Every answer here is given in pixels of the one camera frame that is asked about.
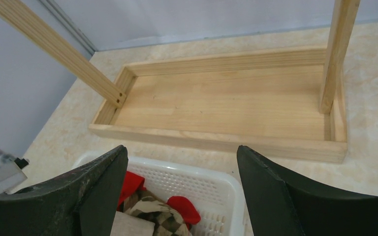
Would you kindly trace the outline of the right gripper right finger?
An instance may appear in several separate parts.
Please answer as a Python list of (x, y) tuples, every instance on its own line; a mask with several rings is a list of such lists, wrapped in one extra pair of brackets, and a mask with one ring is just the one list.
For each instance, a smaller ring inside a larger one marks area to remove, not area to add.
[(315, 181), (248, 146), (236, 157), (256, 236), (378, 236), (378, 196)]

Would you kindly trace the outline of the cream thin sock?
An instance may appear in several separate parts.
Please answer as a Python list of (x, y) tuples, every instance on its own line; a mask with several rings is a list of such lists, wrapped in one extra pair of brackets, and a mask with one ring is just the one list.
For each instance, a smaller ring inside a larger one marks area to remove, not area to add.
[(111, 236), (152, 236), (153, 222), (130, 216), (116, 211)]

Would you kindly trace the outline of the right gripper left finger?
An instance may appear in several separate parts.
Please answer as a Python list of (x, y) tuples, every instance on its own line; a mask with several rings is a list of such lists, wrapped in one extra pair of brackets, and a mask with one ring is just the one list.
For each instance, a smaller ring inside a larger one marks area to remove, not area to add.
[(108, 236), (128, 165), (118, 146), (13, 194), (0, 194), (0, 236)]

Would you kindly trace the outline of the red santa sock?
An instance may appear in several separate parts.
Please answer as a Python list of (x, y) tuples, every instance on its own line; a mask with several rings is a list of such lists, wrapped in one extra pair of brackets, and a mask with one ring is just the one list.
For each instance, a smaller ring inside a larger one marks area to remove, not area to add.
[(191, 230), (193, 225), (201, 221), (201, 216), (192, 202), (183, 196), (172, 196), (166, 202), (182, 216), (187, 228)]

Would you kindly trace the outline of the brown argyle sock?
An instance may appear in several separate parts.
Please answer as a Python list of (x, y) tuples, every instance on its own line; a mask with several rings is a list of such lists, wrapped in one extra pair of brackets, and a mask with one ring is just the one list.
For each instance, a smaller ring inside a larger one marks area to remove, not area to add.
[(149, 190), (137, 190), (121, 204), (130, 216), (154, 223), (155, 236), (190, 236), (182, 215)]

